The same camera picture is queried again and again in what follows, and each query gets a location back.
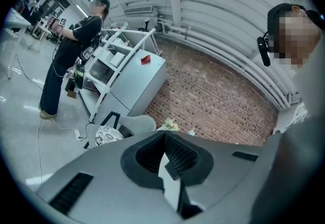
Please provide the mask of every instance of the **shoe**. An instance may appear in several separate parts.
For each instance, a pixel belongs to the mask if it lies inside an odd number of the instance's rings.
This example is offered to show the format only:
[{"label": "shoe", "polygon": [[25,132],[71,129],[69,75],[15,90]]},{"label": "shoe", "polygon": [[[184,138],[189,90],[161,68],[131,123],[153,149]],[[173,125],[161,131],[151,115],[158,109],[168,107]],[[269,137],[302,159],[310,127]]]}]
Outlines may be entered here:
[{"label": "shoe", "polygon": [[43,119],[50,119],[50,118],[56,117],[56,114],[55,115],[50,115],[46,111],[41,110],[40,111],[40,117],[43,118]]}]

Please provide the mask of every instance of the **black t-shirt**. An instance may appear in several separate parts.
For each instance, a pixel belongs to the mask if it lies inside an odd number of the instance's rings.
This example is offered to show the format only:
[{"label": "black t-shirt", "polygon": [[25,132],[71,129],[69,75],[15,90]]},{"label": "black t-shirt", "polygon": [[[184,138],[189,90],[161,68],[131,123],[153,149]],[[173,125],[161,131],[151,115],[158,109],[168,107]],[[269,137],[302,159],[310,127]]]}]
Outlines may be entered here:
[{"label": "black t-shirt", "polygon": [[64,37],[54,61],[67,69],[72,67],[81,52],[90,46],[91,40],[100,32],[101,27],[102,19],[99,16],[91,16],[77,23],[73,28],[77,41]]}]

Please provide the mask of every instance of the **glossy gray floor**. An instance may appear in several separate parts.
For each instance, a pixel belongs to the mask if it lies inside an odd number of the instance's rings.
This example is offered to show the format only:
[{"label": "glossy gray floor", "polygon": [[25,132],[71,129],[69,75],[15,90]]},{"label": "glossy gray floor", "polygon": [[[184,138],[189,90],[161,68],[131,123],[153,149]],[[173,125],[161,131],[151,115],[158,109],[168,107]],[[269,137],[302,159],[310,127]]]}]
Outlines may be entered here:
[{"label": "glossy gray floor", "polygon": [[[27,76],[41,88],[50,66],[54,44],[43,40],[28,46],[34,39],[24,35],[17,55]],[[0,50],[0,148],[7,165],[16,179],[36,190],[41,183],[37,135],[41,118],[38,103],[42,91],[24,76],[15,58],[12,77],[7,78],[8,63],[13,43]],[[85,137],[88,111],[81,97],[67,96],[63,80],[58,115],[55,118],[62,128],[74,127]],[[72,161],[86,150],[85,141],[76,139],[73,130],[61,130],[52,120],[42,120],[39,134],[43,181],[59,168]]]}]

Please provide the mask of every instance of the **refrigerator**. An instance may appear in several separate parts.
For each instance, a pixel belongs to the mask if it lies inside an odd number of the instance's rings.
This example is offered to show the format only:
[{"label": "refrigerator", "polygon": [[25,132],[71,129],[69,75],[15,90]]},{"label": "refrigerator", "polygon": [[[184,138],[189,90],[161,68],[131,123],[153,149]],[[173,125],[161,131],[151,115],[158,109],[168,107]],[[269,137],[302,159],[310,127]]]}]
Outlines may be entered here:
[{"label": "refrigerator", "polygon": [[[150,55],[150,63],[141,59]],[[167,79],[166,60],[152,52],[138,50],[116,78],[94,118],[100,124],[113,111],[124,116],[140,116]],[[113,126],[113,116],[106,125]]]}]

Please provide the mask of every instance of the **air vent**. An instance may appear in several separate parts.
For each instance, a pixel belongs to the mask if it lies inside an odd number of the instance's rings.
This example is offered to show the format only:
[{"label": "air vent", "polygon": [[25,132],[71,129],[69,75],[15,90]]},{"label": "air vent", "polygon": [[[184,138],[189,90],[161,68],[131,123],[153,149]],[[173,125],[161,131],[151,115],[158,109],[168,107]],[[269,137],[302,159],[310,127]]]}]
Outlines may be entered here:
[{"label": "air vent", "polygon": [[244,153],[244,152],[239,152],[239,151],[234,152],[232,154],[232,156],[238,157],[238,158],[241,158],[244,160],[252,161],[252,162],[256,161],[258,158],[258,156],[255,154]]},{"label": "air vent", "polygon": [[124,10],[124,15],[152,13],[153,6],[135,7]]},{"label": "air vent", "polygon": [[91,175],[78,173],[50,202],[50,205],[66,215],[89,185],[92,178],[93,176]]}]

